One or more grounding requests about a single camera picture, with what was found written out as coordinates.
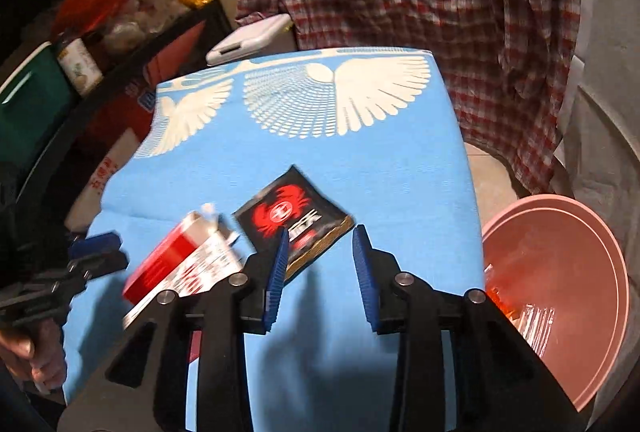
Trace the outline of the person's left hand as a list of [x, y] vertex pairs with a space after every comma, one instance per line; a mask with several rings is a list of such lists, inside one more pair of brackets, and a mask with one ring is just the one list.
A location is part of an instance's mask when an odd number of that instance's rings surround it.
[[14, 378], [32, 381], [48, 391], [60, 388], [67, 376], [61, 327], [46, 319], [27, 334], [3, 329], [1, 360]]

